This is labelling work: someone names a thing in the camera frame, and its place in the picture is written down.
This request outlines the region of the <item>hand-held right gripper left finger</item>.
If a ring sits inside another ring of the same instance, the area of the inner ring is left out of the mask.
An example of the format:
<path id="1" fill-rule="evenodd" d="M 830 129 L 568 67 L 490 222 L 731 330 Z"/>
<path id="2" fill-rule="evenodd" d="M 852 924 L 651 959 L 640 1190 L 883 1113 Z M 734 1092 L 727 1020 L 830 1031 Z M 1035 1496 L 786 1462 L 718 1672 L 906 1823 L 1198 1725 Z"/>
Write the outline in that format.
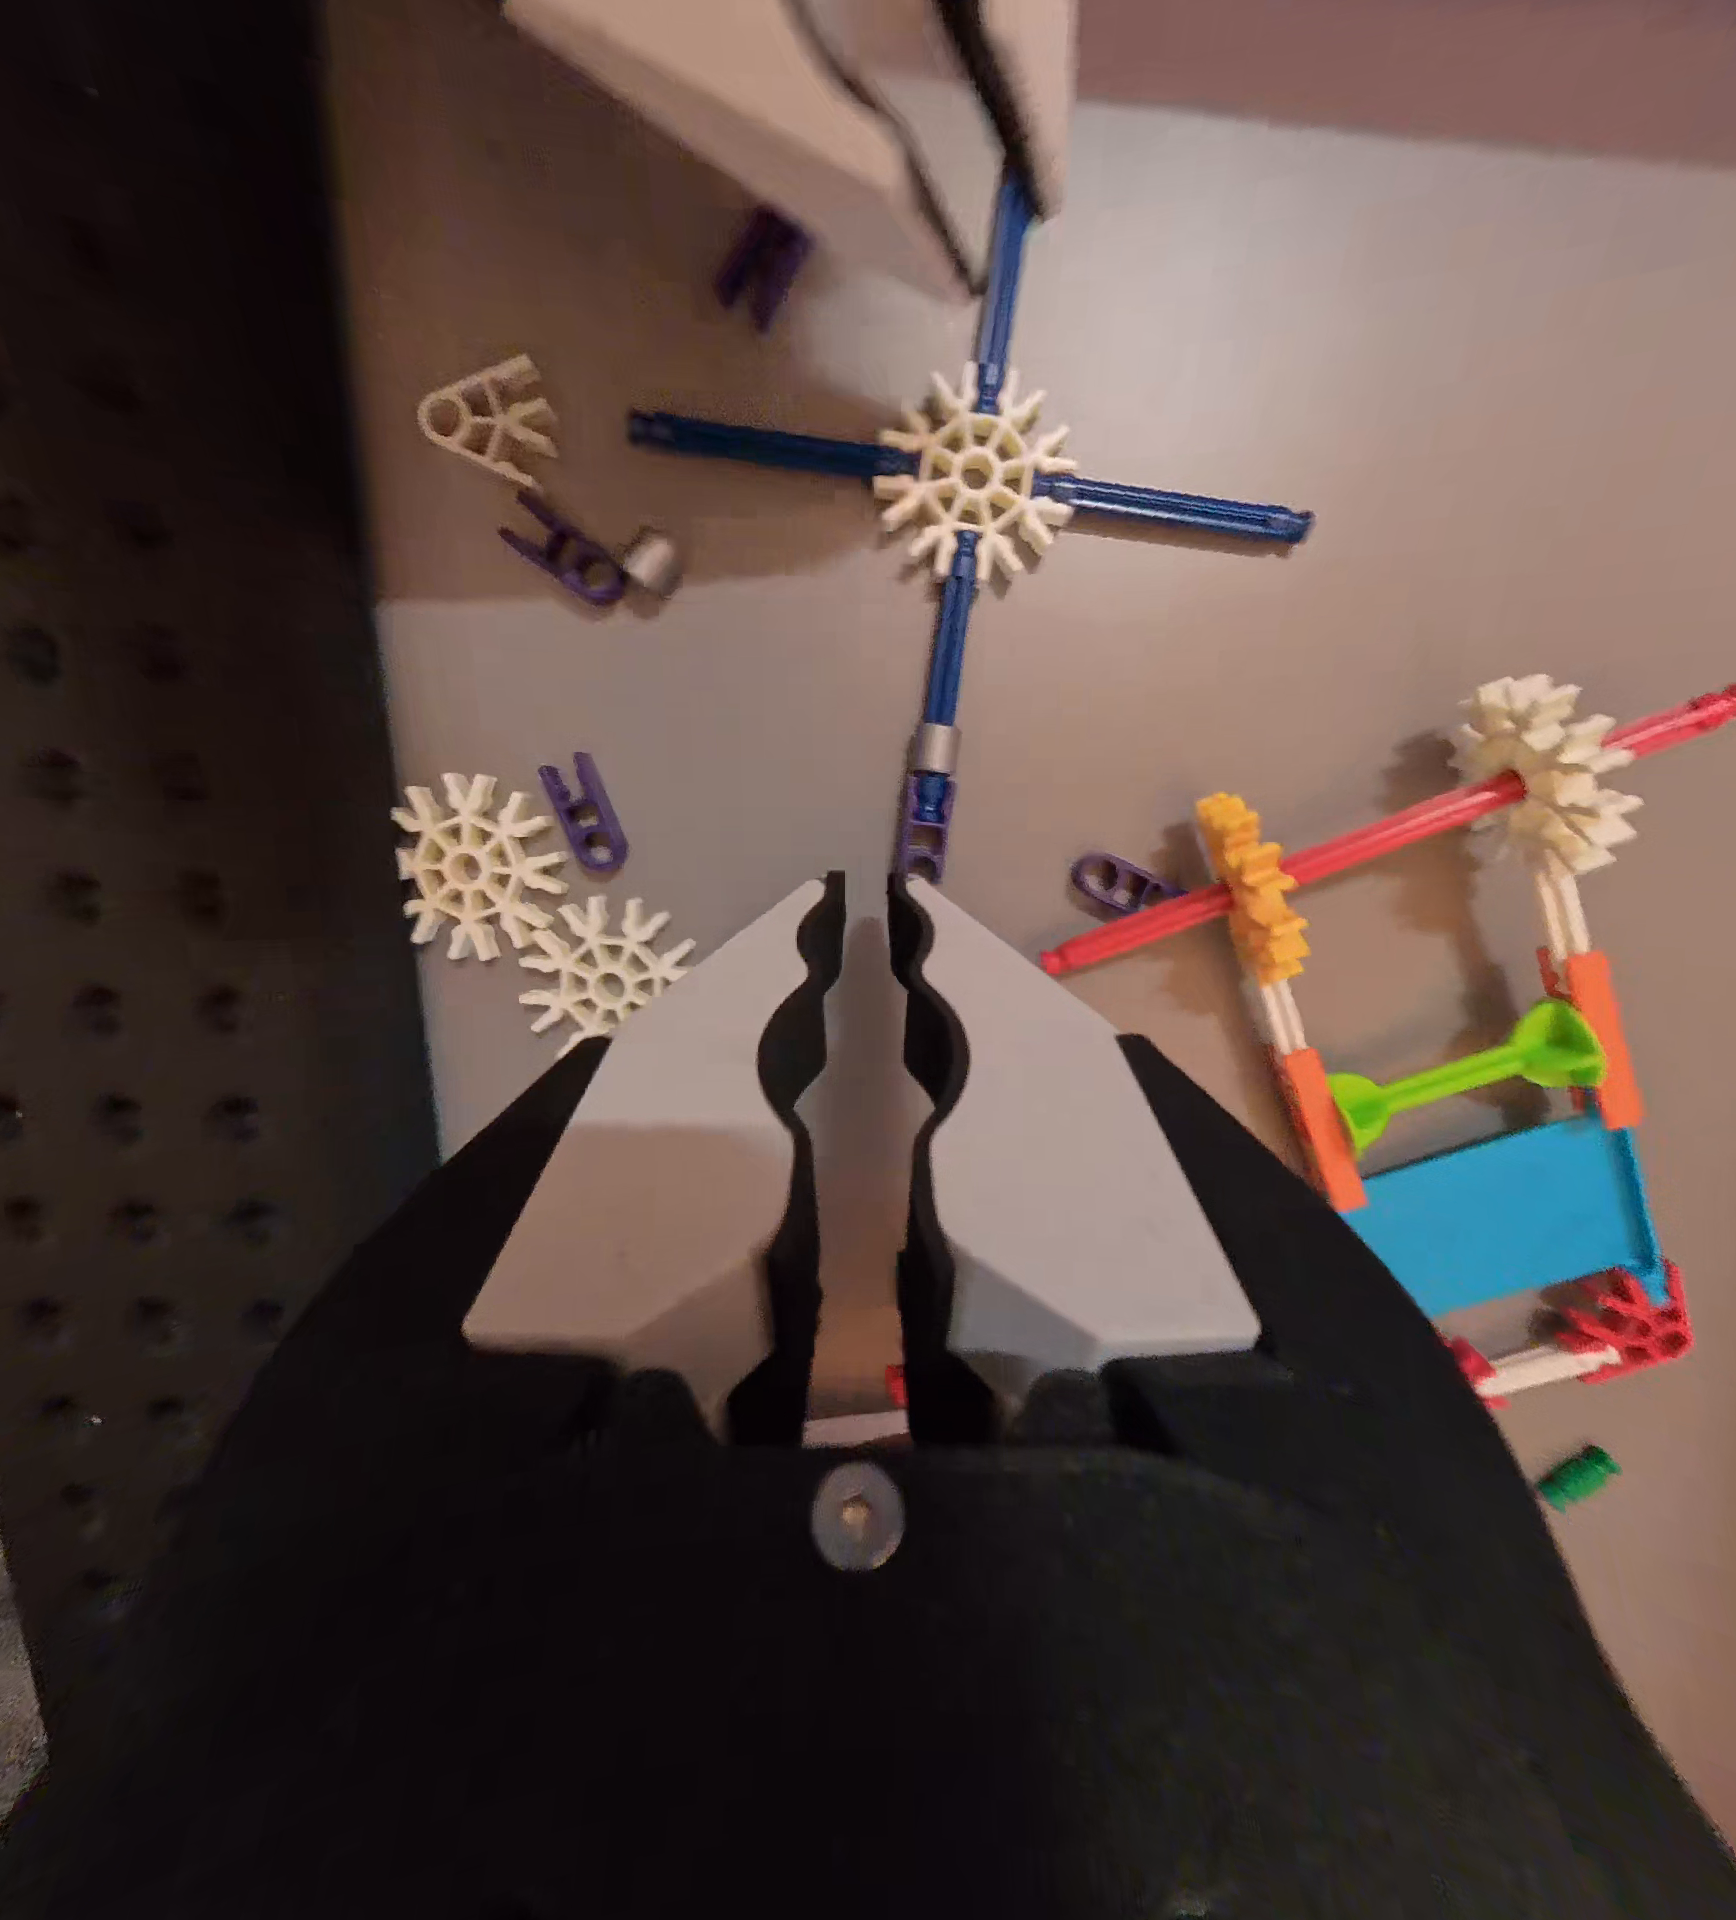
<path id="1" fill-rule="evenodd" d="M 726 1439 L 804 1441 L 823 1291 L 801 1105 L 848 924 L 845 877 L 809 878 L 603 1045 L 470 1346 L 665 1372 Z"/>

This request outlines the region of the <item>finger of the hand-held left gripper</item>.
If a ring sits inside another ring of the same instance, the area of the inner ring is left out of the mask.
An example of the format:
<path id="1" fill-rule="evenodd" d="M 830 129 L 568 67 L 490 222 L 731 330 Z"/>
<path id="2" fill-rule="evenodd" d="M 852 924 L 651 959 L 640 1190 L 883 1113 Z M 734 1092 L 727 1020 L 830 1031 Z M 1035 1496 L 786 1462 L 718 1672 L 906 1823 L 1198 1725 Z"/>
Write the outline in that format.
<path id="1" fill-rule="evenodd" d="M 750 199 L 926 294 L 977 294 L 911 141 L 836 67 L 801 4 L 509 2 L 508 20 Z"/>
<path id="2" fill-rule="evenodd" d="M 1058 219 L 1076 101 L 1076 4 L 943 2 L 941 24 L 1031 214 Z"/>

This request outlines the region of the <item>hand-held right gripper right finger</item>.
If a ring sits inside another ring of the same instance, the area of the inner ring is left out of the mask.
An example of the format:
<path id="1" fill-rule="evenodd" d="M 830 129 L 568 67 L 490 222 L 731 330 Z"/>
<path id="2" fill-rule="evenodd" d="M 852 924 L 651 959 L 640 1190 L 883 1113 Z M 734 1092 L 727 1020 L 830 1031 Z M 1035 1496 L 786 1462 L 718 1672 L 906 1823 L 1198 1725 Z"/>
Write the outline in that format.
<path id="1" fill-rule="evenodd" d="M 986 1445 L 1050 1377 L 1229 1356 L 1259 1318 L 1118 1029 L 924 878 L 886 885 L 926 1094 L 896 1263 L 917 1445 Z"/>

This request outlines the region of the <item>blue plastic rod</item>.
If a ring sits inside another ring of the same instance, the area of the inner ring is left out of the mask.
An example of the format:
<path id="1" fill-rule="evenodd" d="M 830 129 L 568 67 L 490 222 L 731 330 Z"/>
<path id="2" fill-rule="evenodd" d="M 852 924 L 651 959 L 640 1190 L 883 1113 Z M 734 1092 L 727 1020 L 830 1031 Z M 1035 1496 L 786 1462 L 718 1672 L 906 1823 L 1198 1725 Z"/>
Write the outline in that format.
<path id="1" fill-rule="evenodd" d="M 891 445 L 797 434 L 710 418 L 640 411 L 625 415 L 625 441 L 674 459 L 769 469 L 871 484 L 914 479 L 917 456 Z"/>
<path id="2" fill-rule="evenodd" d="M 1155 490 L 1080 474 L 1044 474 L 1035 480 L 1034 494 L 1067 509 L 1073 517 L 1278 548 L 1300 547 L 1315 519 L 1312 513 L 1271 503 Z"/>
<path id="3" fill-rule="evenodd" d="M 1009 371 L 1023 253 L 1035 213 L 1027 181 L 1017 167 L 1009 165 L 993 196 L 988 269 L 974 336 L 976 413 L 979 415 L 991 415 L 998 409 Z"/>
<path id="4" fill-rule="evenodd" d="M 972 567 L 956 567 L 937 589 L 922 718 L 910 759 L 911 771 L 936 771 L 953 776 L 960 682 L 977 594 L 979 583 Z"/>

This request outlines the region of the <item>small white snowflake connector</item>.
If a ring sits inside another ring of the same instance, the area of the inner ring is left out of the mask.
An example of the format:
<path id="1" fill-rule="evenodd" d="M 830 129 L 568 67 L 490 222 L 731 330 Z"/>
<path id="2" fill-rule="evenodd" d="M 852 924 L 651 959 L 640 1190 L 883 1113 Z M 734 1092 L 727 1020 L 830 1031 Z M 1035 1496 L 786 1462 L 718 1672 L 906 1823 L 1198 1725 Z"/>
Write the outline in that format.
<path id="1" fill-rule="evenodd" d="M 1005 369 L 981 402 L 974 360 L 932 373 L 927 394 L 879 430 L 891 473 L 871 480 L 879 535 L 903 544 L 910 569 L 946 584 L 957 561 L 976 589 L 1007 584 L 1047 554 L 1076 511 L 1042 484 L 1078 476 L 1067 429 L 1044 420 L 1046 393 Z"/>

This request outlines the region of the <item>purple clip connector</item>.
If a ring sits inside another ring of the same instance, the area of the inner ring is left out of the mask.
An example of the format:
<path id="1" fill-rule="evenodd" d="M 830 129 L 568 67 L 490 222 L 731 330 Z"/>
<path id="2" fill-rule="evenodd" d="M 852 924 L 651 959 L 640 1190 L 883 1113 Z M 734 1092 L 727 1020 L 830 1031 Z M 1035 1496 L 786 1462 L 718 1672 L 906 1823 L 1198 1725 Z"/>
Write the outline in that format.
<path id="1" fill-rule="evenodd" d="M 910 771 L 894 853 L 894 874 L 937 886 L 948 871 L 956 780 L 948 773 Z"/>
<path id="2" fill-rule="evenodd" d="M 495 538 L 503 548 L 589 611 L 624 603 L 630 583 L 612 550 L 576 528 L 541 493 L 515 490 L 512 499 L 527 528 L 500 526 Z"/>
<path id="3" fill-rule="evenodd" d="M 1167 877 L 1101 850 L 1084 853 L 1072 863 L 1069 886 L 1088 910 L 1104 918 L 1127 918 L 1183 893 Z"/>
<path id="4" fill-rule="evenodd" d="M 541 765 L 538 778 L 577 868 L 589 878 L 613 881 L 630 856 L 630 838 L 595 757 L 573 750 L 568 769 Z"/>
<path id="5" fill-rule="evenodd" d="M 726 315 L 741 310 L 756 334 L 767 334 L 811 254 L 808 228 L 760 205 L 713 274 L 713 303 Z"/>

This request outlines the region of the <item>large white snowflake connector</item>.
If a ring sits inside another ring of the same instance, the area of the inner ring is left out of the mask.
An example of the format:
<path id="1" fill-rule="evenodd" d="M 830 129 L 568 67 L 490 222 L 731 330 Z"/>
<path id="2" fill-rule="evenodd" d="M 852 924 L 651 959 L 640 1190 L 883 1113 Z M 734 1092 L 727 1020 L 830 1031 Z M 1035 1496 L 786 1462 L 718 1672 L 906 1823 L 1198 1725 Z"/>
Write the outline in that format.
<path id="1" fill-rule="evenodd" d="M 687 975 L 696 943 L 669 941 L 668 930 L 668 913 L 640 899 L 591 896 L 555 908 L 517 956 L 533 981 L 517 997 L 529 1032 L 560 1052 L 612 1038 Z"/>
<path id="2" fill-rule="evenodd" d="M 391 808 L 403 930 L 447 962 L 520 955 L 568 895 L 555 819 L 493 775 L 408 782 Z"/>

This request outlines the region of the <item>white fan connector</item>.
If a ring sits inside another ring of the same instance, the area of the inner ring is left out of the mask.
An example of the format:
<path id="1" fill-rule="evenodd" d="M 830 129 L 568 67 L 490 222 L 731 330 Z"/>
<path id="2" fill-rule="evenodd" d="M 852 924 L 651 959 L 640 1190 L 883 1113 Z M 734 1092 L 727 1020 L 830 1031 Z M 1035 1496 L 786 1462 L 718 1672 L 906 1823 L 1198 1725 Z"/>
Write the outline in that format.
<path id="1" fill-rule="evenodd" d="M 526 352 L 430 391 L 414 420 L 430 446 L 522 493 L 538 490 L 544 464 L 560 459 L 557 417 Z"/>

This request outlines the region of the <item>black perforated board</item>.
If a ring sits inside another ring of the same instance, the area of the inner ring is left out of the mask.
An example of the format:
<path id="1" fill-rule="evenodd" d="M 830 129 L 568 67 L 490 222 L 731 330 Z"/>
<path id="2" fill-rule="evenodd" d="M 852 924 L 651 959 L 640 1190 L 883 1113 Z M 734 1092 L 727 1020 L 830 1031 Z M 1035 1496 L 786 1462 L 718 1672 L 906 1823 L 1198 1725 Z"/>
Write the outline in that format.
<path id="1" fill-rule="evenodd" d="M 433 1154 L 318 4 L 0 4 L 0 1535 L 42 1715 Z"/>

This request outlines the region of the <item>colourful toy car frame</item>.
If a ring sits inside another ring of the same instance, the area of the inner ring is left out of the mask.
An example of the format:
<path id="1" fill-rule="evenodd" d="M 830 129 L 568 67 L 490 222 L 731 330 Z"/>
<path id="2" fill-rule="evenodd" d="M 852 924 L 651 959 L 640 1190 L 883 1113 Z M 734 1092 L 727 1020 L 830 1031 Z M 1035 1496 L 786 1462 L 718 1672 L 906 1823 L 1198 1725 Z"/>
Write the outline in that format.
<path id="1" fill-rule="evenodd" d="M 1237 794 L 1204 797 L 1194 819 L 1204 885 L 1040 956 L 1044 972 L 1072 977 L 1221 924 L 1324 1202 L 1432 1323 L 1537 1303 L 1537 1331 L 1503 1356 L 1443 1339 L 1489 1406 L 1641 1375 L 1693 1348 L 1638 1146 L 1646 1102 L 1618 985 L 1582 882 L 1633 843 L 1640 801 L 1618 776 L 1736 725 L 1736 685 L 1630 723 L 1578 704 L 1578 687 L 1543 675 L 1479 685 L 1460 709 L 1450 789 L 1297 850 L 1273 843 Z M 1300 899 L 1458 837 L 1526 877 L 1542 997 L 1464 1057 L 1385 1080 L 1330 1068 L 1294 997 L 1312 955 Z"/>

